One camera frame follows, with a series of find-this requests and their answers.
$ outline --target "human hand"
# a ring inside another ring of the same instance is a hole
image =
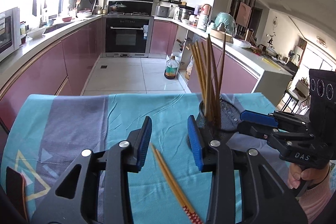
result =
[[[291,163],[287,184],[290,189],[297,189],[300,186],[300,179],[311,180],[310,185],[319,184],[326,178],[328,172],[329,163],[322,170],[309,168],[304,171],[297,164]]]

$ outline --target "oven handle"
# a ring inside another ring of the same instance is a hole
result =
[[[115,27],[110,27],[111,29],[126,29],[126,30],[142,30],[143,28],[115,28]]]

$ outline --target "blue gripper pad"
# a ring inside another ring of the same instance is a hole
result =
[[[190,115],[188,118],[188,135],[191,150],[193,151],[194,155],[195,164],[198,167],[198,170],[202,172],[204,164],[203,164],[202,147],[199,141],[200,133],[193,115]]]
[[[240,119],[245,122],[253,122],[263,126],[269,126],[273,128],[278,127],[278,122],[274,119],[274,117],[248,110],[245,110],[240,114]]]
[[[145,164],[147,150],[152,135],[152,119],[150,117],[145,118],[139,134],[142,134],[142,138],[138,149],[136,165],[139,167],[139,170],[141,170]]]

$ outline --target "silver screw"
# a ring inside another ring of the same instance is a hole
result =
[[[82,151],[82,156],[83,157],[87,157],[87,156],[90,156],[91,155],[91,150],[90,149],[84,149]]]
[[[127,146],[129,146],[129,142],[128,141],[121,141],[119,143],[119,146],[122,147],[122,148],[127,147]]]
[[[249,154],[250,154],[251,156],[256,156],[256,155],[258,154],[258,151],[255,150],[254,148],[252,148],[252,149],[249,150]]]
[[[212,140],[212,141],[210,142],[210,145],[213,146],[213,147],[218,147],[218,146],[221,145],[221,142],[218,141],[218,140]]]

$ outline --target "pink bowl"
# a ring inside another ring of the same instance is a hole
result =
[[[64,17],[62,18],[63,22],[70,22],[72,20],[72,17]]]

